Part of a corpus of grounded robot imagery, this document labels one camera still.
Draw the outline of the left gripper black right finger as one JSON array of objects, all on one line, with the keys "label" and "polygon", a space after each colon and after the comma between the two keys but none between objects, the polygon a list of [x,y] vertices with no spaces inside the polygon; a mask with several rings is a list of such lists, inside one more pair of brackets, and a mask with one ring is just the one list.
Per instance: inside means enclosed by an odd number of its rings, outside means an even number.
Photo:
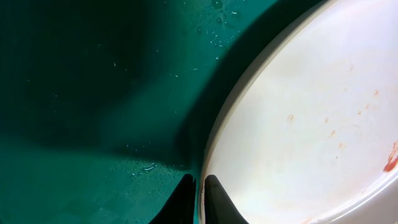
[{"label": "left gripper black right finger", "polygon": [[213,174],[205,179],[204,197],[206,224],[248,224]]}]

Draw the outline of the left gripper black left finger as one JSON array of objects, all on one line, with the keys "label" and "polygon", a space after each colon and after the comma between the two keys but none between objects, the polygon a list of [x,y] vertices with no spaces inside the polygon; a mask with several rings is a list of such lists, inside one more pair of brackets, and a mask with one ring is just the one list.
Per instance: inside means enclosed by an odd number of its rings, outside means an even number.
[{"label": "left gripper black left finger", "polygon": [[193,224],[196,180],[185,174],[176,188],[149,224]]}]

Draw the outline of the pink plate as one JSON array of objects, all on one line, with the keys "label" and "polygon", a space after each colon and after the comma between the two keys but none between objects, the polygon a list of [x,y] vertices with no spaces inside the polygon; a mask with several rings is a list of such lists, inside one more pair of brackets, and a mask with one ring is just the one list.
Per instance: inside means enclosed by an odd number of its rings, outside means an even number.
[{"label": "pink plate", "polygon": [[201,172],[248,223],[397,222],[397,1],[322,1],[250,64]]}]

